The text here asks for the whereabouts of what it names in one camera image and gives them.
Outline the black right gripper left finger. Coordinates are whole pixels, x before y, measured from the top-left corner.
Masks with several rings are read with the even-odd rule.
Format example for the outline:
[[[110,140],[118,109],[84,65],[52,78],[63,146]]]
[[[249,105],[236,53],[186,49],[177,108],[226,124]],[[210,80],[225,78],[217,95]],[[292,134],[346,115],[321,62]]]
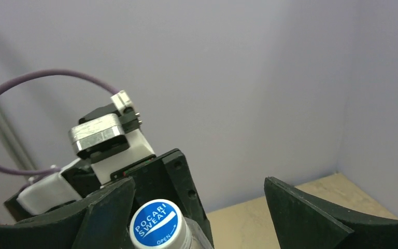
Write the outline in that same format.
[[[133,248],[131,177],[54,211],[0,225],[0,248]]]

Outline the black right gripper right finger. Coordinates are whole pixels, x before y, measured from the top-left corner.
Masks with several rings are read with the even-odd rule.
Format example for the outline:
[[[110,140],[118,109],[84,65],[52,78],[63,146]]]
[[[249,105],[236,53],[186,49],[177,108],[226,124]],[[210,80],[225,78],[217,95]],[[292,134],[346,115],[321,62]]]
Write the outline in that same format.
[[[398,220],[321,199],[275,177],[264,193],[281,248],[398,248]]]

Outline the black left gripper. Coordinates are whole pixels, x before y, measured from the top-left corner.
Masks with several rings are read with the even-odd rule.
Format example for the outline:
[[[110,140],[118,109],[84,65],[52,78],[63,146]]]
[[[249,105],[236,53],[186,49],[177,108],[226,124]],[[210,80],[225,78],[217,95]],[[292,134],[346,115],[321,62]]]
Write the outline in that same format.
[[[183,215],[196,221],[213,245],[210,222],[197,193],[185,155],[173,149],[161,156],[151,155],[110,174],[109,184],[131,177],[135,181],[131,218],[148,201],[174,202]]]

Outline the clear bottle blue cap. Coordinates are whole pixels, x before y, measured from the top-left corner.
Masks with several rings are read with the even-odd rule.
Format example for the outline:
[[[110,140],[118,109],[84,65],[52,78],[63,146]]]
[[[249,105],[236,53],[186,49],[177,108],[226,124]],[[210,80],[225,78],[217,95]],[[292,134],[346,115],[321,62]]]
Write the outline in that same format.
[[[134,213],[129,234],[134,248],[213,248],[199,224],[172,201],[148,201]]]

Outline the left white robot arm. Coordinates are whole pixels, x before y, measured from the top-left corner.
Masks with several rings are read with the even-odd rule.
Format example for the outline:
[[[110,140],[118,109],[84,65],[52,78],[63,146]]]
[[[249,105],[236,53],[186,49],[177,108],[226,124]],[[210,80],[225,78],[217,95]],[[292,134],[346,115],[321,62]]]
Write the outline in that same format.
[[[4,205],[0,248],[212,248],[185,155],[156,156],[133,107],[109,104],[69,133],[77,159]]]

